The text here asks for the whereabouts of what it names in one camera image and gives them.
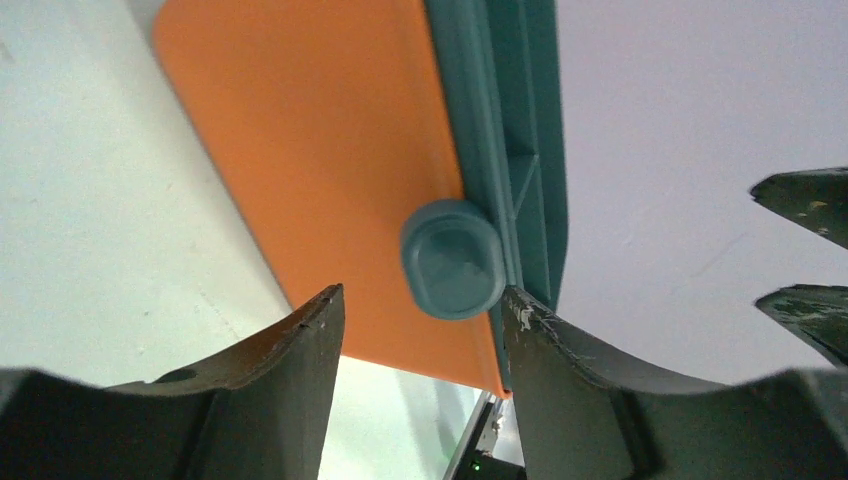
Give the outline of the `orange medicine kit box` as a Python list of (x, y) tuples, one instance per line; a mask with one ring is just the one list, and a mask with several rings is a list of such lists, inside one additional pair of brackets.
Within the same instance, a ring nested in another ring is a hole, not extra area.
[(487, 315), (422, 312), (420, 207), (463, 195), (421, 1), (167, 1), (157, 57), (289, 302), (342, 284), (346, 356), (507, 397)]

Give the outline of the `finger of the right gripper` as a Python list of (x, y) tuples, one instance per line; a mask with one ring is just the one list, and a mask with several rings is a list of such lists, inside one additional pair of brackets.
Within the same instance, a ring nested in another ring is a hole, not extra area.
[(797, 284), (755, 307), (838, 367), (847, 366), (847, 287)]
[(769, 211), (847, 248), (846, 167), (771, 175), (749, 193)]

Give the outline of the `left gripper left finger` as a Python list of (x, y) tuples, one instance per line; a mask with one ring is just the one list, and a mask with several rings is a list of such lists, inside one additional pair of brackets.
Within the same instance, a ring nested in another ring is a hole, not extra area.
[(252, 336), (152, 382), (1, 372), (5, 479), (314, 479), (345, 329), (331, 285)]

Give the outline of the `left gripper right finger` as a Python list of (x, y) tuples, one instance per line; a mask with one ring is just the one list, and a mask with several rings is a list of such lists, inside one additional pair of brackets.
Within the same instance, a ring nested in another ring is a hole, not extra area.
[(847, 372), (741, 384), (628, 354), (506, 289), (511, 388), (531, 479), (843, 479)]

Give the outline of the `teal divided tray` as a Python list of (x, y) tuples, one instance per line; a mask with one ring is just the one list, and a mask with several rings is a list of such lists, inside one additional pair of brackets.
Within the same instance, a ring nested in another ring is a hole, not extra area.
[(556, 5), (429, 1), (426, 12), (464, 189), (405, 223), (401, 261), (417, 306), (453, 322), (482, 315), (494, 391), (512, 386), (502, 295), (558, 304), (568, 242)]

